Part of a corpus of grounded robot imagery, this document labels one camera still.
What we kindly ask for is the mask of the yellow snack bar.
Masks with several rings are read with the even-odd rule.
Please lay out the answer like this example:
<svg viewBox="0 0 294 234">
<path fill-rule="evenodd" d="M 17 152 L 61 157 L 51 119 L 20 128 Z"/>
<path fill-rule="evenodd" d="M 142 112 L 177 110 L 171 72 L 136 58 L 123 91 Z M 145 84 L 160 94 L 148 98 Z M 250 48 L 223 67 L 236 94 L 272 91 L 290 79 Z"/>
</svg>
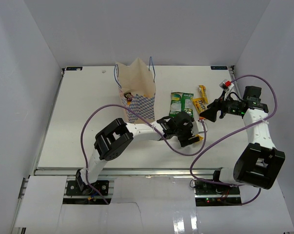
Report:
<svg viewBox="0 0 294 234">
<path fill-rule="evenodd" d="M 203 140 L 204 137 L 200 136 L 199 134 L 195 135 L 193 138 L 192 138 L 192 143 L 197 143 L 197 142 L 200 142 L 201 140 Z"/>
</svg>

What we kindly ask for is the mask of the yellow m&m packet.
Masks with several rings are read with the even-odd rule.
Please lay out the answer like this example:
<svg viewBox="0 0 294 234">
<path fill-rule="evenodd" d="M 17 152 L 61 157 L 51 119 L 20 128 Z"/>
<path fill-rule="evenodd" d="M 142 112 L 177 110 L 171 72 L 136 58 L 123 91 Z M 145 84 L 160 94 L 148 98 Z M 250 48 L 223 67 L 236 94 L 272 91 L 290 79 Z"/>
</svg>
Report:
<svg viewBox="0 0 294 234">
<path fill-rule="evenodd" d="M 203 98 L 194 98 L 192 100 L 193 105 L 197 111 L 198 114 L 204 112 L 206 110 L 206 106 L 204 104 L 204 99 Z"/>
</svg>

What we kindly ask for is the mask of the purple m&m packet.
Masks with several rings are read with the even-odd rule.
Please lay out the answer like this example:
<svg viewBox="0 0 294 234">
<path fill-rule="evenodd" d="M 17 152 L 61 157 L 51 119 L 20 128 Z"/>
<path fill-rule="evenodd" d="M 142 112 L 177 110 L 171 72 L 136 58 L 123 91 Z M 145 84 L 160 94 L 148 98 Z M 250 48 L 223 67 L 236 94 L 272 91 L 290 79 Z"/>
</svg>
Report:
<svg viewBox="0 0 294 234">
<path fill-rule="evenodd" d="M 127 102 L 131 102 L 133 100 L 133 98 L 134 98 L 134 96 L 130 92 L 125 93 L 124 97 L 125 97 Z"/>
</svg>

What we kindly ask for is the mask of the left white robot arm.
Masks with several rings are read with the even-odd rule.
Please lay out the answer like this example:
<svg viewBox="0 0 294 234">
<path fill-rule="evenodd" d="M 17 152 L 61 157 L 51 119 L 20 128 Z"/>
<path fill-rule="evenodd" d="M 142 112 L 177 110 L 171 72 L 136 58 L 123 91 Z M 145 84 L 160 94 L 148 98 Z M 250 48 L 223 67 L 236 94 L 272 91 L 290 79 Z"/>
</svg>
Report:
<svg viewBox="0 0 294 234">
<path fill-rule="evenodd" d="M 152 123 L 128 123 L 117 118 L 95 135 L 92 156 L 87 165 L 76 173 L 77 189 L 84 195 L 93 191 L 94 183 L 108 161 L 119 157 L 132 142 L 169 140 L 177 137 L 180 146 L 200 141 L 203 124 L 186 112 L 175 117 L 163 117 Z"/>
</svg>

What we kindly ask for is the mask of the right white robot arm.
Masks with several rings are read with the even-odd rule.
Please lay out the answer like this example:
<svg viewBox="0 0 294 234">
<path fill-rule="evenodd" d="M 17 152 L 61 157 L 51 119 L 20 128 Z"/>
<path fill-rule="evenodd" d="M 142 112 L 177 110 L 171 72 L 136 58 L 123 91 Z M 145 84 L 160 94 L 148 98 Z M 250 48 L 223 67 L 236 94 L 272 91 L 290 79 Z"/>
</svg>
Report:
<svg viewBox="0 0 294 234">
<path fill-rule="evenodd" d="M 231 97 L 233 85 L 222 86 L 223 92 L 218 99 L 209 104 L 200 113 L 209 121 L 215 122 L 217 113 L 220 118 L 226 114 L 242 117 L 247 127 L 248 145 L 232 168 L 220 168 L 213 174 L 211 189 L 214 193 L 223 194 L 229 184 L 252 185 L 261 189 L 270 189 L 285 161 L 285 153 L 277 150 L 269 132 L 267 121 L 269 109 L 261 102 L 261 88 L 247 86 L 243 98 Z"/>
</svg>

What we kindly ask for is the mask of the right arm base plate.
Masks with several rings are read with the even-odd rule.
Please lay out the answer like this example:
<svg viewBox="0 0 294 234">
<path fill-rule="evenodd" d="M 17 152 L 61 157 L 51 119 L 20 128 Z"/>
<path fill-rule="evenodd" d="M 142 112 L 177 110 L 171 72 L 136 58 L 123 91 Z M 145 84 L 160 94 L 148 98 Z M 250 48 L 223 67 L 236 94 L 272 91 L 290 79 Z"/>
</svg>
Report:
<svg viewBox="0 0 294 234">
<path fill-rule="evenodd" d="M 219 207 L 241 205 L 238 187 L 206 183 L 196 179 L 190 181 L 197 207 Z"/>
</svg>

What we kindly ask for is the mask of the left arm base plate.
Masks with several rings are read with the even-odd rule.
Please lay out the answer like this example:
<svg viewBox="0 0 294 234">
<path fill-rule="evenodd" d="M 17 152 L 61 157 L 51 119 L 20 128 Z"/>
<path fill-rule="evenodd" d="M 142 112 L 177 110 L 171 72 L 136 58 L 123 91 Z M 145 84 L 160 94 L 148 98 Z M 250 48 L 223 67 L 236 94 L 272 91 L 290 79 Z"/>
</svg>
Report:
<svg viewBox="0 0 294 234">
<path fill-rule="evenodd" d="M 108 180 L 98 180 L 97 182 L 93 183 L 92 186 L 95 187 L 102 195 L 108 195 Z M 86 187 L 81 190 L 75 180 L 69 180 L 67 182 L 65 194 L 67 196 L 97 195 L 97 192 L 88 185 L 86 185 Z"/>
</svg>

